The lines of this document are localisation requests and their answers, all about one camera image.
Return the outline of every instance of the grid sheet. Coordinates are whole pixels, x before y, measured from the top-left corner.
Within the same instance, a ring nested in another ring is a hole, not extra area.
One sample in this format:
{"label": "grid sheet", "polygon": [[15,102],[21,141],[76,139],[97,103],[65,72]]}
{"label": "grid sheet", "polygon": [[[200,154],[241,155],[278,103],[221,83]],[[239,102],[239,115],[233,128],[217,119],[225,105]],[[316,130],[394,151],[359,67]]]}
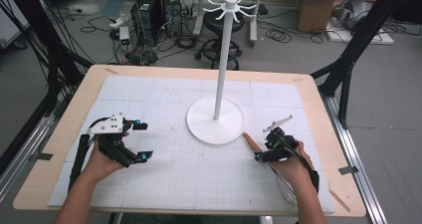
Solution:
{"label": "grid sheet", "polygon": [[[216,81],[110,76],[91,108],[81,133],[96,119],[122,112],[127,119],[148,123],[148,130],[130,131],[123,139],[133,152],[153,150],[145,164],[113,173],[97,186],[92,206],[198,211],[292,212],[297,208],[280,195],[271,168],[254,160],[247,141],[211,145],[189,131],[186,116],[198,100],[215,96]],[[295,85],[226,81],[224,99],[241,107],[246,132],[266,150],[263,128],[293,115],[282,126],[303,141],[320,175],[319,200],[333,212],[324,173]],[[66,199],[69,175],[79,139],[64,162],[49,205]]]}

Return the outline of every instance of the chair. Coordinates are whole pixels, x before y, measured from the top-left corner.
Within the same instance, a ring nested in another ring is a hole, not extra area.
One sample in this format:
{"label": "chair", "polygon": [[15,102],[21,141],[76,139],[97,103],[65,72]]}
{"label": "chair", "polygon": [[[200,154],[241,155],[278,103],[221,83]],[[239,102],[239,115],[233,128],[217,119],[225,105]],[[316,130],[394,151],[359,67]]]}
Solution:
{"label": "chair", "polygon": [[[214,32],[218,38],[210,39],[205,42],[204,45],[202,45],[201,50],[195,54],[196,60],[200,60],[202,55],[210,60],[212,62],[211,69],[214,69],[215,64],[220,62],[224,18],[220,20],[216,20],[216,18],[218,18],[221,13],[222,11],[205,13],[203,20],[205,27]],[[238,18],[239,23],[233,21],[232,33],[240,31],[243,25],[245,25],[245,19],[241,13],[236,13],[236,17]],[[234,71],[239,71],[239,62],[237,61],[237,58],[240,56],[242,56],[242,51],[240,50],[239,46],[236,43],[230,41],[229,58],[227,62],[234,61],[236,63],[236,67],[233,69]]]}

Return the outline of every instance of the wooden table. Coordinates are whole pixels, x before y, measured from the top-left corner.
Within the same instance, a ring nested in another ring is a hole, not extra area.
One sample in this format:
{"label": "wooden table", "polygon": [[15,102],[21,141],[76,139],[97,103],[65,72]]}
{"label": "wooden table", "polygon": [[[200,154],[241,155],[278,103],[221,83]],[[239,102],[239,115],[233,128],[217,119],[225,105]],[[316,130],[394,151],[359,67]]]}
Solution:
{"label": "wooden table", "polygon": [[[108,76],[115,75],[216,80],[218,71],[106,65],[91,67],[44,148],[44,152],[54,154],[52,159],[37,161],[14,201],[16,209],[57,209],[48,206],[47,203],[58,180],[63,161],[77,139],[81,123],[84,122],[96,100],[104,80]],[[353,177],[351,174],[341,175],[338,171],[339,168],[346,167],[347,162],[311,76],[227,71],[226,80],[296,85],[327,178],[329,191],[333,196],[335,212],[328,216],[359,217],[365,215],[366,210]],[[124,212],[124,209],[102,208],[98,210]]]}

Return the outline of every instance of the floor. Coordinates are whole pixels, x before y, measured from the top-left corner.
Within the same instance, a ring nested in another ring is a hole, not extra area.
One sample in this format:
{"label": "floor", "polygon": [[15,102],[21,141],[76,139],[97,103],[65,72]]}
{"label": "floor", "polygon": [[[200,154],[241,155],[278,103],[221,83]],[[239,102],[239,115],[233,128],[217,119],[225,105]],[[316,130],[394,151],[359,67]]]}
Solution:
{"label": "floor", "polygon": [[[66,7],[71,0],[59,0]],[[109,0],[94,0],[104,7]],[[123,0],[123,10],[130,1]],[[267,5],[269,15],[295,8]],[[115,62],[108,32],[83,33],[90,19],[101,14],[66,20],[70,33],[90,57],[99,64]],[[282,27],[296,26],[296,12],[271,18]],[[107,28],[109,20],[95,20],[95,25]],[[419,26],[411,27],[413,32]],[[266,37],[268,30],[259,28],[254,48],[247,41],[249,26],[233,34],[232,40],[243,50],[239,59],[241,71],[310,74],[334,62],[346,44],[334,43],[324,35],[310,39],[289,33],[292,41],[279,43]],[[389,223],[419,223],[422,220],[422,141],[420,105],[422,104],[422,36],[391,33],[393,46],[370,45],[353,70],[347,111],[349,131],[365,166],[372,187]],[[203,30],[200,40],[213,37]],[[170,47],[165,42],[160,49]],[[195,51],[172,48],[158,52],[152,66],[209,69],[210,63],[194,59]],[[9,48],[0,51],[0,114],[5,117],[0,128],[0,153],[13,140],[23,123],[47,92],[47,83],[30,48]],[[12,203],[33,162],[28,162],[8,195],[0,203],[2,223],[47,223],[56,213],[13,209]],[[108,215],[93,213],[89,223],[105,223]],[[295,218],[275,217],[274,223],[295,223]],[[329,218],[329,223],[371,223],[360,218]]]}

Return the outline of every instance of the white stand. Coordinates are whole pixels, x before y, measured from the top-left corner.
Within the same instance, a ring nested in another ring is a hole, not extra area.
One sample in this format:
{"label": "white stand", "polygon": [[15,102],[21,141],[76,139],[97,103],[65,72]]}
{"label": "white stand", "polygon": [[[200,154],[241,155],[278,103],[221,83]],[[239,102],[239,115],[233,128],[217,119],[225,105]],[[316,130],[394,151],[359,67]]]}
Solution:
{"label": "white stand", "polygon": [[[230,38],[232,35],[233,19],[236,12],[240,11],[246,16],[240,8],[251,9],[252,7],[241,7],[237,3],[242,0],[224,0],[225,3],[217,4],[208,0],[211,4],[220,5],[220,8],[213,10],[204,9],[207,12],[223,10],[223,13],[217,20],[223,18],[224,30],[221,44],[220,68],[218,73],[217,95],[213,99],[211,97],[199,100],[189,110],[187,115],[187,124],[190,131],[197,138],[211,144],[224,144],[238,138],[245,129],[245,117],[242,110],[234,103],[223,100],[224,80],[226,78],[227,59],[229,58]],[[212,105],[214,106],[214,115],[212,113]]]}

